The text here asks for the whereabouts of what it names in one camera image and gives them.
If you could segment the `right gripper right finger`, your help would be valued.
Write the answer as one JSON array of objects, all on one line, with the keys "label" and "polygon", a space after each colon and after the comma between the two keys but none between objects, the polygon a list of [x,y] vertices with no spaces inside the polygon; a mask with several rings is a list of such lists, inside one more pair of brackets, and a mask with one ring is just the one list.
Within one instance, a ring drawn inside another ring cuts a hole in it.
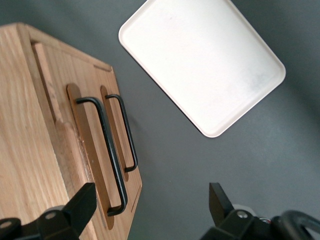
[{"label": "right gripper right finger", "polygon": [[209,184],[209,211],[214,226],[202,240],[274,240],[271,224],[245,209],[236,209],[218,182]]}]

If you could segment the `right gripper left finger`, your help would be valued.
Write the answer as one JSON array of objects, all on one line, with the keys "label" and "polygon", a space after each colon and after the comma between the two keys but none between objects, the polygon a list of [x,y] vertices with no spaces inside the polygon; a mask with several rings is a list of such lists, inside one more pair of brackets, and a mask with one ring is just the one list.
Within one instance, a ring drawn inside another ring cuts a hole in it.
[{"label": "right gripper left finger", "polygon": [[45,211],[22,225],[16,217],[0,220],[2,240],[78,240],[97,208],[96,185],[85,183],[61,208]]}]

